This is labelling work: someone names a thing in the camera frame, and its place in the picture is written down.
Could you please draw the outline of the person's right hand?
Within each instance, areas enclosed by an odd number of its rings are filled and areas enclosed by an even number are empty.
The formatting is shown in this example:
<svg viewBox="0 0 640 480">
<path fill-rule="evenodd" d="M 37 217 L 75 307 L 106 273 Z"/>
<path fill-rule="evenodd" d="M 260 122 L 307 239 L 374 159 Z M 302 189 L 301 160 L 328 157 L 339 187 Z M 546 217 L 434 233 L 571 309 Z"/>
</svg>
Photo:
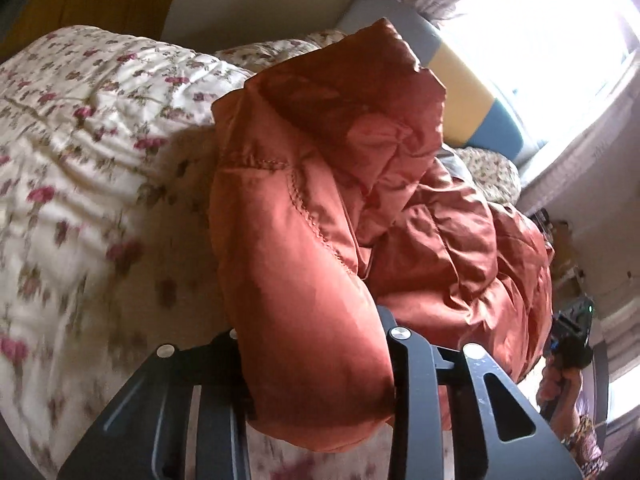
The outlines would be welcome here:
<svg viewBox="0 0 640 480">
<path fill-rule="evenodd" d="M 561 368 L 549 356 L 542 369 L 536 401 L 539 406 L 549 402 L 556 403 L 549 426 L 560 440 L 568 438 L 579 426 L 580 416 L 576 403 L 580 390 L 582 371 L 579 368 Z"/>
</svg>

